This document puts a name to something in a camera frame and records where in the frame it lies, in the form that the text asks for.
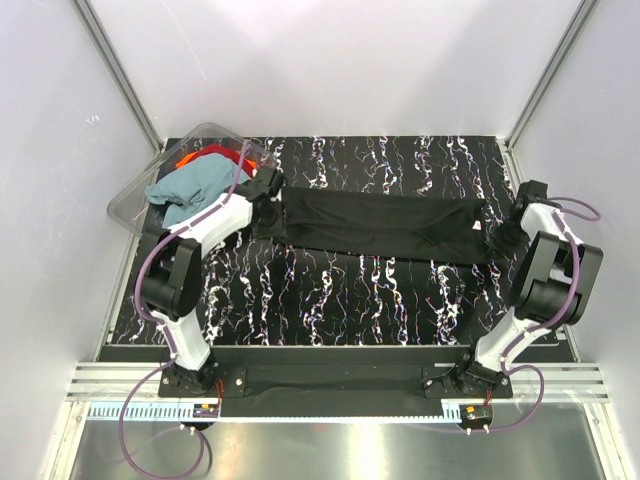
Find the black t shirt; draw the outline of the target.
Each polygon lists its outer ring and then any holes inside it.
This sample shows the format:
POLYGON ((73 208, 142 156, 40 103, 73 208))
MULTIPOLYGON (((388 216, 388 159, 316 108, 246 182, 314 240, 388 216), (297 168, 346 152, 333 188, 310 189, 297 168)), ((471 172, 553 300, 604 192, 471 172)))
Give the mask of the black t shirt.
POLYGON ((397 196, 286 187, 285 243, 336 253, 485 264, 482 199, 397 196))

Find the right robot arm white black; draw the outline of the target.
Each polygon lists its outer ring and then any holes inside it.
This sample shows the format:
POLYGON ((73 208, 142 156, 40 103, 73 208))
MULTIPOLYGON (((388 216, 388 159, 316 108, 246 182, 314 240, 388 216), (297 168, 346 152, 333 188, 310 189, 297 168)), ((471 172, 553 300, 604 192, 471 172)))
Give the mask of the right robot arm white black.
POLYGON ((457 362, 447 379, 460 394, 479 398, 509 382, 513 363, 532 343, 583 316, 604 253, 579 239, 569 215, 601 219, 588 203, 550 197, 548 185, 530 180, 519 186, 505 223, 529 239, 511 285, 510 310, 457 362))

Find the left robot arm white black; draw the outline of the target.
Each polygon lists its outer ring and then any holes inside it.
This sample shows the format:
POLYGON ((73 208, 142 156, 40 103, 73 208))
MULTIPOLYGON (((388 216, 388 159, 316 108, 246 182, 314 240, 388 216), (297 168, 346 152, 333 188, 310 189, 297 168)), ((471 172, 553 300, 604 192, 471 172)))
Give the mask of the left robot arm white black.
POLYGON ((284 234, 282 172, 260 167, 254 177, 233 183, 212 205, 168 228, 143 234, 147 256, 138 272, 134 302, 154 323, 169 348, 161 385, 183 395, 204 396, 222 388, 217 364, 197 318, 204 287, 202 263, 227 237, 251 227, 268 239, 284 234))

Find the light blue t shirt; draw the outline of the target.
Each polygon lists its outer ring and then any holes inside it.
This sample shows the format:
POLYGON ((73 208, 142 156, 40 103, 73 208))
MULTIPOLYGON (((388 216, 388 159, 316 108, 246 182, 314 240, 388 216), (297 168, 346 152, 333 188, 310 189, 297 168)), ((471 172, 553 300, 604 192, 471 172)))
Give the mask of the light blue t shirt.
POLYGON ((198 157, 145 189, 147 201, 164 206, 162 227, 171 228, 206 209, 225 193, 238 165, 220 153, 198 157))

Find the black marbled table mat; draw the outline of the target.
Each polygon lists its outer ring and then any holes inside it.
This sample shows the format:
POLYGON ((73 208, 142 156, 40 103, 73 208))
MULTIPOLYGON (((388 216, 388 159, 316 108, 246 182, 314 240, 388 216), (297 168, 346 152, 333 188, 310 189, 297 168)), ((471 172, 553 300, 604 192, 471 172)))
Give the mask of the black marbled table mat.
MULTIPOLYGON (((514 194, 487 136, 262 137, 293 186, 480 198, 488 228, 514 194)), ((212 345, 468 344, 507 312, 522 252, 486 265, 340 255, 232 235, 203 265, 198 320, 212 345)))

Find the clear plastic bin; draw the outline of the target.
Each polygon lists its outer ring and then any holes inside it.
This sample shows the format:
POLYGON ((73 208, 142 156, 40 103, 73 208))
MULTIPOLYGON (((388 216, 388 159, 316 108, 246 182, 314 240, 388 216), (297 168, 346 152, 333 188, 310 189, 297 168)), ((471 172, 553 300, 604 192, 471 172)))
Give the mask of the clear plastic bin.
POLYGON ((245 138, 215 123, 203 123, 182 138, 169 139, 164 150, 108 204, 108 215, 137 237, 146 224, 160 225, 164 212, 160 206, 150 208, 145 189, 174 171, 186 156, 210 145, 220 145, 237 154, 245 138))

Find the orange t shirt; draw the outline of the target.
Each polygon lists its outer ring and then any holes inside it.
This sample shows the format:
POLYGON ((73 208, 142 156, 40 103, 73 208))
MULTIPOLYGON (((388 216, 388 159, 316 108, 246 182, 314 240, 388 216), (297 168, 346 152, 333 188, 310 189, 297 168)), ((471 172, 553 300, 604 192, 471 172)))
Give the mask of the orange t shirt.
MULTIPOLYGON (((192 160, 196 158, 196 153, 189 153, 185 155, 179 162, 176 163, 175 168, 179 169, 190 163, 192 160)), ((256 170, 257 164, 250 160, 245 160, 243 163, 243 169, 246 170, 249 174, 253 174, 256 170)))

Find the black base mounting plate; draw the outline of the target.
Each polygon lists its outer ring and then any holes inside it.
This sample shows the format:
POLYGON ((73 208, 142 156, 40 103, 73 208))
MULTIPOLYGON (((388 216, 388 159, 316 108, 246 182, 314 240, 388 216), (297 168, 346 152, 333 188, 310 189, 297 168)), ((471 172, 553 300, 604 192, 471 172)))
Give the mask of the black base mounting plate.
POLYGON ((215 347, 222 388, 204 396, 183 395, 161 384, 162 397, 211 398, 242 410, 348 413, 419 413, 446 399, 508 399, 510 382, 476 398, 457 392, 447 379, 465 347, 215 347))

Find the right orange black connector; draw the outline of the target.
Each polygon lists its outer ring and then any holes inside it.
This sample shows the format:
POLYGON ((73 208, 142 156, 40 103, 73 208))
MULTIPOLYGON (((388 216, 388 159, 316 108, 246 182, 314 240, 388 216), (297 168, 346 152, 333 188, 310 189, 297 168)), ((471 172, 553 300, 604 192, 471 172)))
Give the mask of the right orange black connector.
POLYGON ((490 405, 467 405, 462 408, 461 415, 464 421, 491 422, 493 418, 493 408, 490 405))

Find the orange black connector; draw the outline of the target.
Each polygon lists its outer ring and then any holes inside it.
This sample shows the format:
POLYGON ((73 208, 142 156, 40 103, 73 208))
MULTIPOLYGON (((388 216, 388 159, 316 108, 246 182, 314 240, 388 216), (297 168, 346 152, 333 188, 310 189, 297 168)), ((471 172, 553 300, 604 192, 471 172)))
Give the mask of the orange black connector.
POLYGON ((194 418, 218 418, 221 405, 219 403, 195 403, 193 406, 194 418))
POLYGON ((490 405, 467 405, 462 408, 461 415, 464 421, 491 422, 493 418, 493 408, 490 405))

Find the left orange black connector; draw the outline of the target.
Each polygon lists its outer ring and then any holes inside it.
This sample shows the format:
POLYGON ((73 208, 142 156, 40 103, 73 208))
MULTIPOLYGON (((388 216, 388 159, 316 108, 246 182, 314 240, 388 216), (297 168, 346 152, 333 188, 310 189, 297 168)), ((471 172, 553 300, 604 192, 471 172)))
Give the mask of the left orange black connector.
POLYGON ((218 418, 221 405, 219 403, 195 403, 193 406, 194 418, 218 418))

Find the left aluminium frame post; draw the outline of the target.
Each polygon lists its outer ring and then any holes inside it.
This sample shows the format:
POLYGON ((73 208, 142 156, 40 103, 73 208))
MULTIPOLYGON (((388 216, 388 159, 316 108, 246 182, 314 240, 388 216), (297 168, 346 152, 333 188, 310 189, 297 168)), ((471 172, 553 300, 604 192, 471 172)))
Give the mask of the left aluminium frame post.
POLYGON ((71 4, 145 140, 154 152, 160 152, 164 141, 139 99, 91 2, 71 0, 71 4))

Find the aluminium frame post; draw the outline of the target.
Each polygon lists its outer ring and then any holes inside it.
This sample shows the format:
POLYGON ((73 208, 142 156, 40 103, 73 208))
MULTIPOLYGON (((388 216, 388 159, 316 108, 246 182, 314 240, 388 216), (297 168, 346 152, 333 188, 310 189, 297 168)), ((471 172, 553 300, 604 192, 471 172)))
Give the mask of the aluminium frame post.
POLYGON ((154 152, 160 152, 164 141, 139 99, 91 2, 71 0, 71 4, 145 140, 154 152))
POLYGON ((505 145, 508 150, 515 149, 599 4, 599 0, 581 0, 579 2, 523 110, 519 114, 510 133, 505 138, 505 145))

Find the aluminium rail crossbar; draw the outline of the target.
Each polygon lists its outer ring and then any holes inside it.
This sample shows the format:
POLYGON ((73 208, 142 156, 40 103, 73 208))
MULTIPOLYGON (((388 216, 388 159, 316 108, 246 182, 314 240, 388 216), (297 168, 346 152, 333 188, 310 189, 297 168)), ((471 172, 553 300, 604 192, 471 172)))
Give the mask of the aluminium rail crossbar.
MULTIPOLYGON (((139 395, 155 398, 160 374, 157 363, 85 362, 77 365, 67 396, 70 398, 124 397, 144 376, 139 395)), ((538 366, 544 376, 547 402, 604 403, 606 387, 597 365, 591 363, 545 363, 538 366)))

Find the right aluminium frame post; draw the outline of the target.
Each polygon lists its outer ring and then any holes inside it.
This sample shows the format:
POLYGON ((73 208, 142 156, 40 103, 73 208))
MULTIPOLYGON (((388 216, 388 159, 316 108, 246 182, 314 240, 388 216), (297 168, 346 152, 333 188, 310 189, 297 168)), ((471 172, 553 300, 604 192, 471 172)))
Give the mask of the right aluminium frame post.
POLYGON ((581 0, 579 2, 523 110, 519 114, 510 133, 505 138, 505 145, 508 150, 515 149, 599 4, 599 0, 581 0))

